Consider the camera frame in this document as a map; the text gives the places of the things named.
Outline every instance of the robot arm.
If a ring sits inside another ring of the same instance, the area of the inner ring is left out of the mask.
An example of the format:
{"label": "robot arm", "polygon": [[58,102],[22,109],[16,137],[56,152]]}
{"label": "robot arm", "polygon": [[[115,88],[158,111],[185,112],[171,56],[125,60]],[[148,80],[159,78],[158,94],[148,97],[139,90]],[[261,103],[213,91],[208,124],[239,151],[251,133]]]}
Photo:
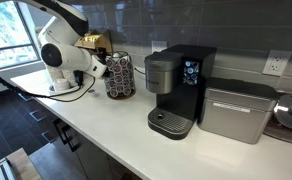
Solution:
{"label": "robot arm", "polygon": [[43,61],[62,70],[81,70],[101,77],[106,66],[96,55],[73,46],[88,32],[87,18],[76,8],[57,0],[18,0],[45,11],[54,17],[39,33]]}

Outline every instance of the white countertop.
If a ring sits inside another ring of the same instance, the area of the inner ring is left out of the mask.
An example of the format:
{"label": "white countertop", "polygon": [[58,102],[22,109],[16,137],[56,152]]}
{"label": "white countertop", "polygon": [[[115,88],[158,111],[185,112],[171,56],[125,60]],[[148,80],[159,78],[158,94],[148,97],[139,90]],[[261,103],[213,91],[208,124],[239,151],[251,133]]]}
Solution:
{"label": "white countertop", "polygon": [[[32,93],[47,94],[46,71],[12,79]],[[151,130],[148,113],[155,108],[155,94],[145,88],[145,78],[135,73],[136,94],[126,100],[107,97],[97,80],[81,99],[62,103],[39,99],[109,155],[143,179],[292,179],[292,144],[262,135],[255,145],[203,131],[195,124],[183,140],[170,140]],[[73,99],[81,94],[67,95]]]}

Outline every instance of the wall outlet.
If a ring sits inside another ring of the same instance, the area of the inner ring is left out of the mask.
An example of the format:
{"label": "wall outlet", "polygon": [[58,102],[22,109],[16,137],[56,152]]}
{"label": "wall outlet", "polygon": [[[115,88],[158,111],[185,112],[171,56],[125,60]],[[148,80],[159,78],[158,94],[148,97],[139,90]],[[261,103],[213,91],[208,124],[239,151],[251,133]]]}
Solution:
{"label": "wall outlet", "polygon": [[167,41],[152,41],[152,53],[167,49]]}
{"label": "wall outlet", "polygon": [[263,74],[281,76],[291,55],[291,51],[271,50],[265,64]]}

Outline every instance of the coffee maker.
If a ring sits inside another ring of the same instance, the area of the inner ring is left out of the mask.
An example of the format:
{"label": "coffee maker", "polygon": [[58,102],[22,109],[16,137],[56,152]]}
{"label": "coffee maker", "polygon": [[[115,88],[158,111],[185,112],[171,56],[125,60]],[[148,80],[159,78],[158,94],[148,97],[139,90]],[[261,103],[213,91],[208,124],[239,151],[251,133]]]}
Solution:
{"label": "coffee maker", "polygon": [[146,88],[156,93],[148,115],[151,129],[180,140],[200,117],[205,79],[211,76],[216,48],[176,45],[145,58]]}

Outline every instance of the drip tray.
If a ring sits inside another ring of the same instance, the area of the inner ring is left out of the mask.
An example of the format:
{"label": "drip tray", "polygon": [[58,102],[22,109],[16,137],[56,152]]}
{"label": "drip tray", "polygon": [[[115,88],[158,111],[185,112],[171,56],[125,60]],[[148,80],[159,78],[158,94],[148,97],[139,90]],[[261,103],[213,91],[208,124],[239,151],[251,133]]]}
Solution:
{"label": "drip tray", "polygon": [[174,140],[185,138],[193,124],[192,120],[160,108],[155,108],[148,114],[149,127]]}

